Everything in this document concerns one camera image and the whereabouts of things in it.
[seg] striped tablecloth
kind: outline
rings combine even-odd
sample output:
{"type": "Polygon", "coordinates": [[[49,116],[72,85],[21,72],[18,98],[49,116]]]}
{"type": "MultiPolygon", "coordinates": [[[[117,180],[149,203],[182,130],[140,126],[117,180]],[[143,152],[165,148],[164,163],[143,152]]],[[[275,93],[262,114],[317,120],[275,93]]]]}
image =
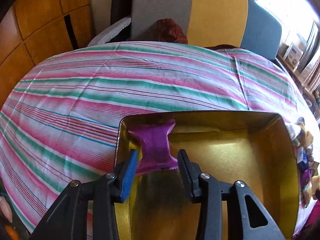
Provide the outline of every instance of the striped tablecloth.
{"type": "Polygon", "coordinates": [[[32,232],[68,182],[113,169],[124,116],[214,109],[277,112],[286,122],[303,116],[319,161],[316,120],[268,60],[243,49],[122,42],[51,57],[16,85],[0,112],[0,176],[32,232]]]}

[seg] yellow chair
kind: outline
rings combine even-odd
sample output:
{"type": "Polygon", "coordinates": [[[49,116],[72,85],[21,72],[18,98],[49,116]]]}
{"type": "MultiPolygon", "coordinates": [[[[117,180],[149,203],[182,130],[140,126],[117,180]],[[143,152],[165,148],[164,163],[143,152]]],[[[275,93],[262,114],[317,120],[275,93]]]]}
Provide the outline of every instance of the yellow chair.
{"type": "Polygon", "coordinates": [[[240,47],[248,16],[248,0],[192,0],[188,44],[240,47]]]}

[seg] red-brown fabric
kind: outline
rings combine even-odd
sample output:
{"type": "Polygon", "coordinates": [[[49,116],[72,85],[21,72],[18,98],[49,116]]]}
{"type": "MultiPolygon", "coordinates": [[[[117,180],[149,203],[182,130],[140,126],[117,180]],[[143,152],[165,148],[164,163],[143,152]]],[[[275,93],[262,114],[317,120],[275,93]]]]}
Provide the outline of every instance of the red-brown fabric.
{"type": "Polygon", "coordinates": [[[318,200],[301,232],[292,240],[314,240],[320,236],[320,201],[318,200]]]}
{"type": "Polygon", "coordinates": [[[214,47],[205,47],[205,48],[211,49],[211,50],[217,50],[217,49],[237,49],[238,47],[235,47],[233,45],[228,45],[228,44],[221,44],[214,47]]]}
{"type": "Polygon", "coordinates": [[[187,37],[183,34],[182,28],[172,19],[161,19],[155,23],[156,41],[188,44],[187,37]]]}

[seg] window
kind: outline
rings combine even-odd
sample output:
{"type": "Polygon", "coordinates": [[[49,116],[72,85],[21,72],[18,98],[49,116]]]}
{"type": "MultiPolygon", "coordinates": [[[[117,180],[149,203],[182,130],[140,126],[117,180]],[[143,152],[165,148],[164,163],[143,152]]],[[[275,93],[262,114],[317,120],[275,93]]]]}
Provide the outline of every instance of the window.
{"type": "Polygon", "coordinates": [[[313,26],[313,9],[306,0],[258,0],[306,46],[313,26]]]}

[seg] gold tray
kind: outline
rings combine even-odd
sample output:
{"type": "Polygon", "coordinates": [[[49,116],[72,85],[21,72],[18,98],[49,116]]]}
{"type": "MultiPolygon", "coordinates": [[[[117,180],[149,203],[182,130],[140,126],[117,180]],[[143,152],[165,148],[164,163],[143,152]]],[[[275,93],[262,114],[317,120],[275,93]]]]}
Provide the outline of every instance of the gold tray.
{"type": "MultiPolygon", "coordinates": [[[[138,124],[174,119],[171,155],[185,149],[190,161],[216,179],[243,180],[291,239],[299,205],[298,170],[293,146],[279,114],[249,111],[190,111],[127,116],[120,122],[116,163],[130,149],[142,153],[128,134],[138,124]]],[[[183,192],[179,170],[136,176],[128,201],[116,204],[121,240],[194,240],[200,205],[183,192]]],[[[222,202],[223,238],[228,239],[227,206],[222,202]]]]}

